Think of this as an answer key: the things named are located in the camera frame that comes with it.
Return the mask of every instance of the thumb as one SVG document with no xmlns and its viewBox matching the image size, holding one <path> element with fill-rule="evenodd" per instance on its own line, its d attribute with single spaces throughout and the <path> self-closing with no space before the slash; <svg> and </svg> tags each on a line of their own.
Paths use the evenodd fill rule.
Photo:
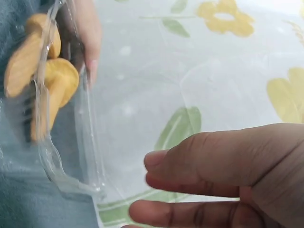
<svg viewBox="0 0 304 228">
<path fill-rule="evenodd" d="M 80 38 L 85 46 L 85 64 L 90 71 L 90 82 L 97 76 L 98 59 L 101 50 L 101 24 L 93 0 L 75 0 L 76 23 Z"/>
<path fill-rule="evenodd" d="M 255 203 L 287 227 L 304 222 L 304 125 L 199 133 L 145 157 L 148 173 L 177 184 L 250 186 Z"/>
</svg>

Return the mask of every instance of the fingernail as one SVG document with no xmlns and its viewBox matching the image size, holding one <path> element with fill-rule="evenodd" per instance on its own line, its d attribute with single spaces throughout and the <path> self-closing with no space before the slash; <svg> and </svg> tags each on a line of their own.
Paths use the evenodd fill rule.
<svg viewBox="0 0 304 228">
<path fill-rule="evenodd" d="M 159 165 L 164 156 L 166 155 L 167 151 L 152 151 L 148 153 L 144 158 L 144 164 L 146 167 L 154 167 Z"/>
</svg>

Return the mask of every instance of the plastic bag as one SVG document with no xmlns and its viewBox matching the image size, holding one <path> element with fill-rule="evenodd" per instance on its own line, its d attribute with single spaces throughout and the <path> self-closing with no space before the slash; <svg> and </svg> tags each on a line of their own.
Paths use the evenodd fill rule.
<svg viewBox="0 0 304 228">
<path fill-rule="evenodd" d="M 26 116 L 26 133 L 24 119 L 11 118 L 21 149 L 38 148 L 46 175 L 61 191 L 101 199 L 102 159 L 97 154 L 84 47 L 74 15 L 72 0 L 55 0 L 20 24 L 21 37 L 5 71 L 2 107 Z M 76 159 L 81 171 L 66 172 Z"/>
<path fill-rule="evenodd" d="M 149 189 L 143 165 L 149 151 L 170 148 L 197 132 L 303 123 L 300 0 L 98 0 L 96 5 L 103 50 L 94 103 L 108 194 L 95 202 L 104 227 L 132 224 L 128 206 L 138 199 L 232 200 Z M 290 78 L 298 79 L 292 91 Z"/>
</svg>

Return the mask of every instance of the finger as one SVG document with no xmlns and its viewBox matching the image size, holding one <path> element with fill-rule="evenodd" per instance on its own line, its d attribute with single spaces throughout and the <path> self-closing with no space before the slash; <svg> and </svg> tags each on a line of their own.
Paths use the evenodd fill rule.
<svg viewBox="0 0 304 228">
<path fill-rule="evenodd" d="M 302 124 L 199 133 L 169 151 L 149 153 L 145 166 L 154 177 L 178 184 L 253 186 L 291 154 L 302 154 L 303 141 Z"/>
<path fill-rule="evenodd" d="M 101 24 L 92 0 L 75 0 L 76 23 L 85 46 L 85 64 L 90 71 L 90 84 L 97 77 L 98 59 L 101 50 Z"/>
<path fill-rule="evenodd" d="M 131 218 L 154 227 L 262 228 L 257 212 L 240 202 L 163 203 L 139 200 L 130 206 Z"/>
<path fill-rule="evenodd" d="M 195 184 L 175 184 L 154 178 L 147 173 L 146 182 L 152 188 L 164 191 L 187 193 L 192 195 L 218 196 L 218 197 L 239 197 L 239 187 L 215 184 L 213 182 L 201 180 Z"/>
</svg>

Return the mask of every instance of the yellow mushroom-shaped object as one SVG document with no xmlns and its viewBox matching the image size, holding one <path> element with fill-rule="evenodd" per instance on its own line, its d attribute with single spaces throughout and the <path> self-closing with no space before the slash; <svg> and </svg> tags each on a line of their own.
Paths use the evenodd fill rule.
<svg viewBox="0 0 304 228">
<path fill-rule="evenodd" d="M 30 17 L 25 25 L 27 38 L 10 58 L 4 75 L 4 88 L 6 97 L 18 96 L 23 88 L 31 81 L 35 73 L 41 53 L 42 31 L 47 25 L 46 14 L 35 14 Z M 55 24 L 52 28 L 53 38 L 49 47 L 48 57 L 57 58 L 61 50 L 61 40 Z"/>
<path fill-rule="evenodd" d="M 75 94 L 79 85 L 79 73 L 66 59 L 50 59 L 46 62 L 45 86 L 47 94 L 43 94 L 39 107 L 39 137 L 44 137 L 48 128 L 53 128 L 55 118 L 60 108 L 65 106 Z M 31 137 L 36 141 L 36 112 L 31 123 Z"/>
</svg>

